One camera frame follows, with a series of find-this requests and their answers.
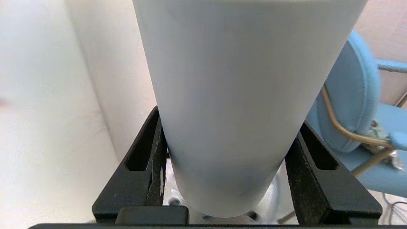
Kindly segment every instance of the blue chair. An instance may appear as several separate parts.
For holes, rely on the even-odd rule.
[[[366,43],[353,31],[307,120],[367,189],[407,197],[407,172],[381,162],[397,149],[407,166],[407,110],[400,108],[407,96],[397,106],[380,103],[379,69],[407,73],[407,64],[374,59]],[[387,139],[366,136],[373,119],[385,129]],[[373,156],[361,142],[385,149]]]

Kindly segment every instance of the cable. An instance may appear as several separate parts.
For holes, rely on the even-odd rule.
[[[407,205],[407,202],[403,202],[403,201],[396,201],[394,203],[390,203],[390,201],[386,198],[386,194],[383,193],[383,199],[384,201],[387,203],[387,210],[386,210],[386,215],[389,212],[389,219],[388,219],[388,224],[391,225],[392,224],[392,219],[393,219],[393,215],[396,214],[404,223],[407,224],[407,220],[406,220],[406,216],[401,212],[401,210],[403,209],[399,209],[396,205],[397,204],[405,204]]]

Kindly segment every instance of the white object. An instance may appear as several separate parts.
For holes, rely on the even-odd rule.
[[[177,186],[232,217],[263,197],[366,0],[134,0]]]

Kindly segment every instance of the blue chair backrest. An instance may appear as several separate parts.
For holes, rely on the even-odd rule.
[[[339,54],[325,86],[342,126],[366,135],[380,103],[381,81],[375,59],[355,31]],[[351,152],[360,145],[332,126],[321,93],[316,99],[316,109],[321,137],[330,147]]]

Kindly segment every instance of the white cylindrical container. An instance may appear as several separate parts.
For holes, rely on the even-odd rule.
[[[263,197],[367,0],[133,0],[177,186],[232,217]]]

